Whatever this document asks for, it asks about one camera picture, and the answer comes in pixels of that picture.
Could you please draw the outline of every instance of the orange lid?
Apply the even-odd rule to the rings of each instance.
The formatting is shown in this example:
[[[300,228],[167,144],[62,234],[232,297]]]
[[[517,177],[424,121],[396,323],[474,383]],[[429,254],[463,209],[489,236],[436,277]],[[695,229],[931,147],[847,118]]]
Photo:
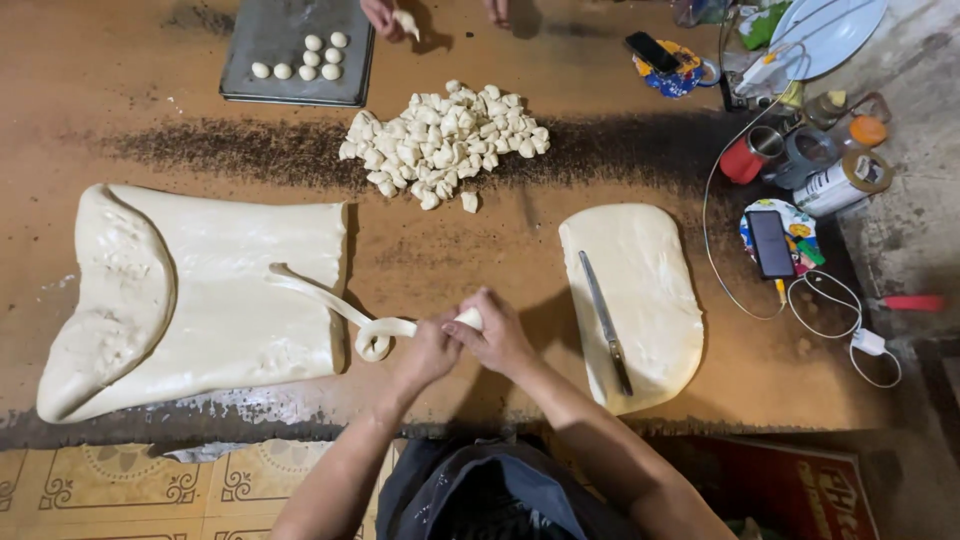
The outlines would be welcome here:
[[[887,127],[872,116],[857,116],[850,123],[850,135],[860,144],[877,146],[887,138]]]

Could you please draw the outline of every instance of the knife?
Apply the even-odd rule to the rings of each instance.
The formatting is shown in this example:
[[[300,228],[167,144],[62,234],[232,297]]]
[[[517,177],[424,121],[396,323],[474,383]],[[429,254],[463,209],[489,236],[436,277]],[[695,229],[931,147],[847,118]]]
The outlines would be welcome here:
[[[597,282],[596,274],[593,273],[593,267],[590,266],[590,259],[587,258],[586,252],[580,252],[580,261],[584,264],[587,284],[590,287],[590,296],[593,297],[593,307],[597,310],[597,316],[600,317],[600,327],[603,329],[604,339],[610,346],[610,358],[613,362],[613,369],[616,370],[616,377],[620,381],[620,391],[624,396],[633,396],[634,388],[630,385],[630,378],[627,377],[627,366],[623,363],[623,350],[620,349],[620,341],[616,338],[616,331],[613,330],[613,320],[607,310],[607,303],[604,302],[603,295],[600,293],[600,283]]]

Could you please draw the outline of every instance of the black smartphone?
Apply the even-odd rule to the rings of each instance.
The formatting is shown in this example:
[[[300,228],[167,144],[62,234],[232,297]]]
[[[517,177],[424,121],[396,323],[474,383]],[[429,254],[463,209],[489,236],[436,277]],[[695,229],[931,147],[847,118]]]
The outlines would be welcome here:
[[[782,280],[797,275],[778,211],[747,212],[747,229],[754,241],[756,263],[764,280]]]
[[[634,50],[641,60],[650,64],[659,73],[673,73],[680,67],[680,61],[673,58],[670,51],[663,48],[646,32],[637,32],[627,36],[627,46]]]

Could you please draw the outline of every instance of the knife handle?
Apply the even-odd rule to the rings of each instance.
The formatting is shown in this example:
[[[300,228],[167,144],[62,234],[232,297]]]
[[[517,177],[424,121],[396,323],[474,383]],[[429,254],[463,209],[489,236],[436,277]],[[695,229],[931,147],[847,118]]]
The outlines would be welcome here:
[[[620,343],[617,340],[610,342],[610,358],[613,360],[613,369],[616,370],[616,378],[620,381],[620,391],[628,398],[633,396],[634,388],[630,385],[627,366],[623,363],[623,351],[620,350]]]

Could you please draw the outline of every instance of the white plate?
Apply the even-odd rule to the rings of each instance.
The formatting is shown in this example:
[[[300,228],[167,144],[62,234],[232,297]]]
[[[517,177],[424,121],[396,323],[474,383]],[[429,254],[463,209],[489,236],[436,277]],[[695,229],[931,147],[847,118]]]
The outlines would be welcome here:
[[[887,0],[795,0],[783,14],[771,40],[771,49],[800,42],[806,47],[797,79],[819,77],[851,57],[880,24]],[[785,69],[777,93],[794,77],[804,50],[794,47],[780,55]]]

